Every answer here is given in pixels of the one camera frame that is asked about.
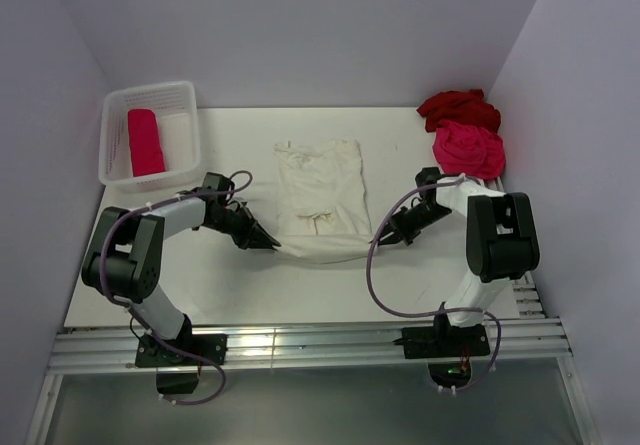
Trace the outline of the white t shirt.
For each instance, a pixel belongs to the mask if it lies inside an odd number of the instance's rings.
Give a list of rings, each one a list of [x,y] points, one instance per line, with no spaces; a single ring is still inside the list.
[[[363,258],[373,239],[363,160],[355,140],[318,146],[274,145],[277,165],[276,251],[315,264]]]

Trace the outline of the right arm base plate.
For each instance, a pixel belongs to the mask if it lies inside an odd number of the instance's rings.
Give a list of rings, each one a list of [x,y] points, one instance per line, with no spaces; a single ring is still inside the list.
[[[393,344],[403,349],[406,359],[483,357],[491,353],[482,325],[466,328],[435,325],[403,328],[401,336]]]

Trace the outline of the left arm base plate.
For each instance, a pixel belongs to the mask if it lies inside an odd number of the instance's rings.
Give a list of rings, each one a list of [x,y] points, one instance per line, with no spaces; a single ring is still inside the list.
[[[169,348],[154,337],[139,339],[134,366],[156,371],[156,390],[164,397],[182,398],[197,388],[205,367],[215,368],[226,375],[221,366],[225,362],[228,336],[226,334],[196,334],[186,340],[168,341]]]

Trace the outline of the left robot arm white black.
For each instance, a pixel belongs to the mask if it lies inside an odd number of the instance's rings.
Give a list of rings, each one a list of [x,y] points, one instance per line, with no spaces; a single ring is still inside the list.
[[[276,250],[281,244],[235,195],[246,189],[234,179],[209,172],[202,185],[137,209],[108,207],[101,213],[87,248],[81,280],[110,303],[129,312],[153,337],[159,353],[183,364],[195,351],[189,317],[179,311],[159,281],[166,239],[187,230],[207,228],[229,236],[241,250]]]

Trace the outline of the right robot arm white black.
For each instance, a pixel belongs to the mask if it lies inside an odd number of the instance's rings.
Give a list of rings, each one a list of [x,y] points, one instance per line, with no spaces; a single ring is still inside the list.
[[[540,262],[530,198],[485,186],[466,174],[445,174],[437,167],[422,169],[416,188],[387,213],[370,242],[365,277],[374,303],[400,318],[443,317],[433,330],[435,348],[452,355],[468,339],[465,328],[479,325],[508,282],[522,278]],[[450,298],[438,310],[424,313],[394,311],[377,297],[372,281],[373,255],[380,246],[411,245],[423,229],[457,213],[465,219],[467,271]]]

